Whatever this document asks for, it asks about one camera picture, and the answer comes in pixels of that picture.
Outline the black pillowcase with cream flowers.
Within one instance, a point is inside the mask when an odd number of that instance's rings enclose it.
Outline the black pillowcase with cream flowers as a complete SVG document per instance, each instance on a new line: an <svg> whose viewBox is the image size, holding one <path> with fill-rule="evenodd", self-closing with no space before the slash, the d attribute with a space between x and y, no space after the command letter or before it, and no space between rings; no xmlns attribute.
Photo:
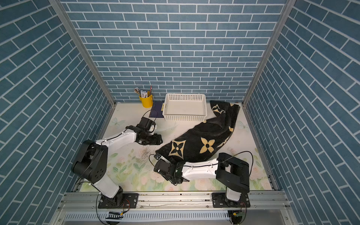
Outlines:
<svg viewBox="0 0 360 225"><path fill-rule="evenodd" d="M211 101L215 117L189 129L156 153L171 163L202 162L209 160L232 136L240 106L222 101Z"/></svg>

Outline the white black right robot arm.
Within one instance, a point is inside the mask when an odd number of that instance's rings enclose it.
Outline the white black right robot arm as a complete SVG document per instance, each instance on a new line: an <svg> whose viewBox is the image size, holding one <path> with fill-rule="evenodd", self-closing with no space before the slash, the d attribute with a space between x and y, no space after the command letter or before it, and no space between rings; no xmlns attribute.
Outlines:
<svg viewBox="0 0 360 225"><path fill-rule="evenodd" d="M199 179L216 179L226 186L226 198L233 202L239 202L243 195L250 192L249 163L227 153L220 153L216 159L197 163L171 163L160 154L156 154L154 158L157 160L154 172L173 185Z"/></svg>

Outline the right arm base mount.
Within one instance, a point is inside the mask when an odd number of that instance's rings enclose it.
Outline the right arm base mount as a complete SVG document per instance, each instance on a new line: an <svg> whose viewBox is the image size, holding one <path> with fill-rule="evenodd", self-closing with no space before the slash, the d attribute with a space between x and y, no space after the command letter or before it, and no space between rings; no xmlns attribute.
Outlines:
<svg viewBox="0 0 360 225"><path fill-rule="evenodd" d="M228 199L225 192L212 193L211 196L214 208L249 208L251 206L247 193L240 193L238 201Z"/></svg>

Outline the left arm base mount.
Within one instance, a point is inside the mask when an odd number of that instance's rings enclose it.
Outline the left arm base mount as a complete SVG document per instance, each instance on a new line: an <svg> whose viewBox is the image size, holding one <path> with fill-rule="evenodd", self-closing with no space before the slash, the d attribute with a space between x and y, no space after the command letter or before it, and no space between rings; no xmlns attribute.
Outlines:
<svg viewBox="0 0 360 225"><path fill-rule="evenodd" d="M135 209L137 206L139 194L138 193L118 193L114 198L108 198L101 195L98 203L100 209Z"/></svg>

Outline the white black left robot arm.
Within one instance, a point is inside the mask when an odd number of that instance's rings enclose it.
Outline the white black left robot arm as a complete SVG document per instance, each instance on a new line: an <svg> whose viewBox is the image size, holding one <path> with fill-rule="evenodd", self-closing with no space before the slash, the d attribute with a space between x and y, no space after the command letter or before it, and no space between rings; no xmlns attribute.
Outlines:
<svg viewBox="0 0 360 225"><path fill-rule="evenodd" d="M107 175L108 159L131 143L161 145L163 140L160 134L127 126L124 131L109 138L84 141L78 149L71 171L89 181L103 196L114 198L119 193L120 186Z"/></svg>

